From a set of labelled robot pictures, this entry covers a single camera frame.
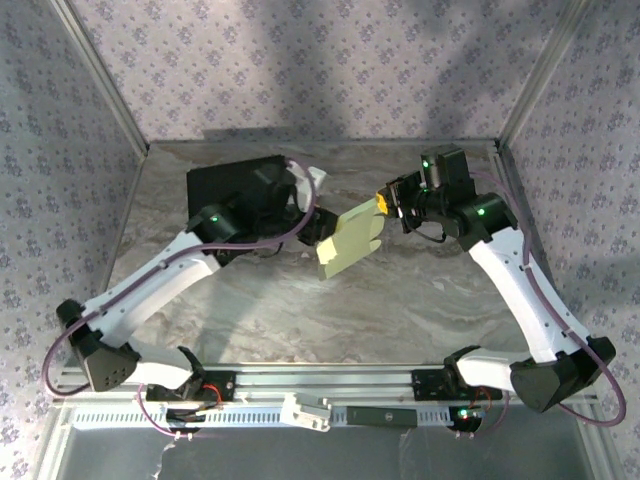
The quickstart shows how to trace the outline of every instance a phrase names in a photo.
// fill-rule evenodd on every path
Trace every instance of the floral wallpaper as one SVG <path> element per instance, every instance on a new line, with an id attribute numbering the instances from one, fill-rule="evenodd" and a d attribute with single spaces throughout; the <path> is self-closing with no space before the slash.
<path id="1" fill-rule="evenodd" d="M 0 478 L 13 479 L 50 406 L 55 308 L 97 292 L 137 158 L 45 1 L 0 2 L 0 65 Z"/>
<path id="2" fill-rule="evenodd" d="M 640 478 L 640 4 L 595 4 L 511 148 L 559 290 L 617 348 L 629 413 L 613 436 Z"/>
<path id="3" fill-rule="evenodd" d="M 563 0 L 75 0 L 148 141 L 497 137 Z"/>

